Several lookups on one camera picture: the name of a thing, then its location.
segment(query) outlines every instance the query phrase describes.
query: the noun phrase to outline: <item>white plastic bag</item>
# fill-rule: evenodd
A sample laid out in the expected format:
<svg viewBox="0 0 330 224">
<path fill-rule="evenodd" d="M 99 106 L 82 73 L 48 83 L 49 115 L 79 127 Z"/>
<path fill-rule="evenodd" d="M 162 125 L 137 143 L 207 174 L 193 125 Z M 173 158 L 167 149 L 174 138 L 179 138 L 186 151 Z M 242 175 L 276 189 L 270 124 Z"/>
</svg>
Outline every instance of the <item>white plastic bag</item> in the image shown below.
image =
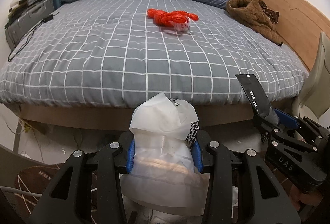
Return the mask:
<svg viewBox="0 0 330 224">
<path fill-rule="evenodd" d="M 164 93 L 135 109 L 130 125 L 134 166 L 131 174 L 121 177 L 123 195 L 158 210 L 176 207 L 176 215 L 203 213 L 209 175 L 195 172 L 187 142 L 194 140 L 194 122 L 198 117 L 193 106 L 185 100 L 170 101 Z"/>
</svg>

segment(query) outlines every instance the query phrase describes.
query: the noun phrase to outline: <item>gray suitcase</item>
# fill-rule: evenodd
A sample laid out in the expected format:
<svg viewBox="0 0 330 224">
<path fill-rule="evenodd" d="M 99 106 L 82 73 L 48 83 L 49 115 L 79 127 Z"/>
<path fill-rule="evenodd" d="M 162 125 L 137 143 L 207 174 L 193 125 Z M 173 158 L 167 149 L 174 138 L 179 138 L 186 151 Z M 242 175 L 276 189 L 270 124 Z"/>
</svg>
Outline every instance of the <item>gray suitcase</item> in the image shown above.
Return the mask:
<svg viewBox="0 0 330 224">
<path fill-rule="evenodd" d="M 5 29 L 6 39 L 13 50 L 21 38 L 38 22 L 54 12 L 53 0 L 43 0 L 29 7 L 16 21 Z"/>
</svg>

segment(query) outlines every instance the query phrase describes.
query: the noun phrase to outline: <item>das logo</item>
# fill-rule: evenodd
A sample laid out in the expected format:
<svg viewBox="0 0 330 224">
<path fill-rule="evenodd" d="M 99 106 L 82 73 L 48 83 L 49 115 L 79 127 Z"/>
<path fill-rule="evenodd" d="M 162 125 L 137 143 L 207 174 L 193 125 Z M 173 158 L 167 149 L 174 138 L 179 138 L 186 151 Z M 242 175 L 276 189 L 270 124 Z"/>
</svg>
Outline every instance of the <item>das logo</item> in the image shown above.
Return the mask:
<svg viewBox="0 0 330 224">
<path fill-rule="evenodd" d="M 283 157 L 280 157 L 278 161 L 281 162 L 283 164 L 283 166 L 288 167 L 288 161 L 284 162 Z M 290 171 L 292 171 L 293 170 L 293 165 L 290 165 L 288 168 L 289 168 Z"/>
</svg>

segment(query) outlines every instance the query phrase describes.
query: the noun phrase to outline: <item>bed sheet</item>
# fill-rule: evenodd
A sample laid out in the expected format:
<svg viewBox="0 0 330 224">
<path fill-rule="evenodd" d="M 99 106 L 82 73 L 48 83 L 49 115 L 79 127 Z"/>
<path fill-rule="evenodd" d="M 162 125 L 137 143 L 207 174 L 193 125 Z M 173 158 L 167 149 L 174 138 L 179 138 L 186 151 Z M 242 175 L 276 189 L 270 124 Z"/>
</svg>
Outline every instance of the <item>bed sheet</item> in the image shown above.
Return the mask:
<svg viewBox="0 0 330 224">
<path fill-rule="evenodd" d="M 200 19 L 175 32 L 156 26 L 150 8 Z M 246 101 L 235 74 L 246 73 L 273 101 L 296 96 L 308 76 L 288 46 L 200 2 L 81 0 L 57 12 L 4 65 L 0 102 L 134 108 L 164 91 L 193 105 L 235 104 Z"/>
</svg>

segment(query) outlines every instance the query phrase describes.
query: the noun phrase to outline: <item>blue gripper pad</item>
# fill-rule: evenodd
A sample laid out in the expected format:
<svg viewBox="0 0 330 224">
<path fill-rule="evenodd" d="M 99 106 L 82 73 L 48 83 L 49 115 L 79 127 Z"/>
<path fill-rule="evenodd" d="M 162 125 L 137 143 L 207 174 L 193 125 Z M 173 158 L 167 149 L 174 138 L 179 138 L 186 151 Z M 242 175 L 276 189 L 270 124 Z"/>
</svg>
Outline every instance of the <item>blue gripper pad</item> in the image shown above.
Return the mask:
<svg viewBox="0 0 330 224">
<path fill-rule="evenodd" d="M 197 168 L 197 170 L 199 172 L 202 172 L 202 170 L 204 168 L 203 163 L 202 163 L 202 151 L 201 151 L 201 148 L 200 148 L 197 140 L 192 145 L 191 155 L 192 155 L 192 159 L 194 160 L 195 167 Z"/>
<path fill-rule="evenodd" d="M 279 122 L 281 124 L 283 124 L 285 127 L 288 127 L 289 129 L 294 129 L 294 130 L 298 129 L 299 124 L 294 117 L 284 113 L 279 109 L 274 109 L 274 111 L 277 114 L 279 118 Z"/>
<path fill-rule="evenodd" d="M 130 174 L 132 169 L 133 169 L 133 165 L 134 165 L 134 155 L 135 155 L 135 141 L 134 139 L 131 142 L 131 145 L 128 148 L 127 151 L 127 163 L 126 163 L 126 171 Z"/>
</svg>

